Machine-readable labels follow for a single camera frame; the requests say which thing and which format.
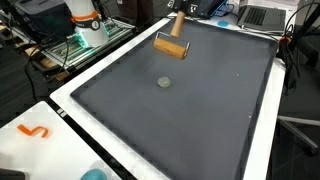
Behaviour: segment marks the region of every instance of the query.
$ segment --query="orange curved piece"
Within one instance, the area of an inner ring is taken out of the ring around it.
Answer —
[[[42,126],[37,126],[34,129],[32,129],[31,131],[22,124],[20,124],[17,128],[28,136],[32,136],[32,135],[36,134],[37,131],[39,132],[40,130],[44,130],[44,132],[41,136],[42,138],[45,138],[49,132],[47,128],[42,127]]]
[[[73,16],[74,20],[78,20],[78,21],[83,21],[83,20],[87,20],[87,19],[94,19],[98,16],[98,12],[97,11],[93,11],[91,14],[86,15],[86,16]]]
[[[285,41],[285,40],[286,40],[288,43],[290,43],[290,42],[291,42],[291,39],[290,39],[290,38],[288,38],[288,37],[284,37],[284,36],[280,38],[279,42],[281,42],[281,41]]]

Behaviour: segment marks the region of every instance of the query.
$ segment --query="black chair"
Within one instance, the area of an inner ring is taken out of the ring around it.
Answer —
[[[293,123],[320,126],[320,71],[300,65],[301,77],[292,95],[283,95],[278,122],[308,145],[311,155],[318,153],[318,145]]]

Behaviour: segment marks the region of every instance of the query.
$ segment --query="table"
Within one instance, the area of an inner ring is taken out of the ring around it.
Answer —
[[[29,129],[44,126],[32,137],[17,126]],[[120,177],[54,112],[40,102],[0,129],[0,168],[22,171],[27,179],[80,179],[87,171],[98,168],[112,180]]]
[[[296,11],[297,7],[281,5],[274,2],[268,2],[270,7],[282,7],[287,10],[287,20]],[[226,28],[232,30],[241,30],[236,25],[236,17],[229,15],[227,17],[214,17],[211,20],[201,20],[199,22],[218,26],[219,21],[227,21],[229,26]],[[169,19],[162,19],[145,32],[123,45],[112,54],[103,58],[100,62],[83,72],[72,81],[62,86],[60,89],[50,95],[50,98],[57,103],[71,118],[73,118],[84,130],[86,130],[103,148],[105,148],[114,158],[116,158],[129,172],[137,179],[168,179],[164,174],[158,171],[154,166],[147,162],[143,157],[132,150],[121,139],[115,136],[109,129],[103,126],[98,120],[87,113],[71,97],[70,93],[77,89],[81,84],[99,73],[105,67],[138,45],[146,37],[157,31]],[[270,77],[267,83],[266,91],[258,117],[255,134],[253,137],[247,167],[244,174],[245,180],[262,180],[266,177],[269,156],[272,147],[272,140],[277,119],[278,107],[284,81],[285,68],[280,59],[275,58]]]

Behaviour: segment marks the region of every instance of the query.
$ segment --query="wooden handle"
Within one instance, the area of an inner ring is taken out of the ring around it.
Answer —
[[[182,24],[184,21],[184,18],[186,17],[186,13],[179,11],[177,18],[176,18],[176,22],[173,25],[173,28],[171,30],[171,36],[172,37],[179,37],[180,36],[180,32],[181,32],[181,28],[182,28]]]

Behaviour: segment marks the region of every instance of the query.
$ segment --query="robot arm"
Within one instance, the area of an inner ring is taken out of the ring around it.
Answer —
[[[64,0],[69,7],[74,23],[75,32],[82,37],[84,47],[97,47],[108,42],[109,36],[98,12],[91,0]]]

